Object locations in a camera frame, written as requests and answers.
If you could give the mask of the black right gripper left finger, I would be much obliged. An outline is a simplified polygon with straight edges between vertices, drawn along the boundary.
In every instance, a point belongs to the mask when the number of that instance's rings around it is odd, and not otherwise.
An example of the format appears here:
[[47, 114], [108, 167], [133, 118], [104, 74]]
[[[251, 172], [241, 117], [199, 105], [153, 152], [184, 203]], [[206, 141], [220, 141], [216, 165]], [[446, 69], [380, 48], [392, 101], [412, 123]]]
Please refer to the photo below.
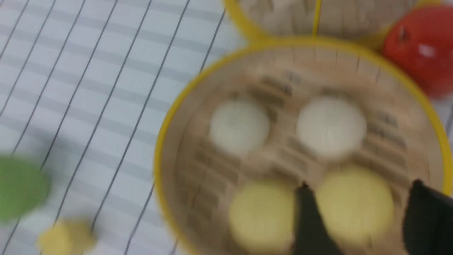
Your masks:
[[316, 205], [314, 192], [304, 182], [296, 189], [296, 236], [293, 255], [341, 255], [330, 238]]

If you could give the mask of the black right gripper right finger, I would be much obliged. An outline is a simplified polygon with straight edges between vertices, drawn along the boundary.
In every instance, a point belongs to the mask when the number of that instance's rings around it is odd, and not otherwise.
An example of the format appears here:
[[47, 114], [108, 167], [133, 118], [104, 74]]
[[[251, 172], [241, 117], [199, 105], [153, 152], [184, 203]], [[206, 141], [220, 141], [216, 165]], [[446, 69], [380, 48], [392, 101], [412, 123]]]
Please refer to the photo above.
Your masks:
[[403, 243], [410, 255], [451, 255], [452, 198], [415, 180], [403, 218]]

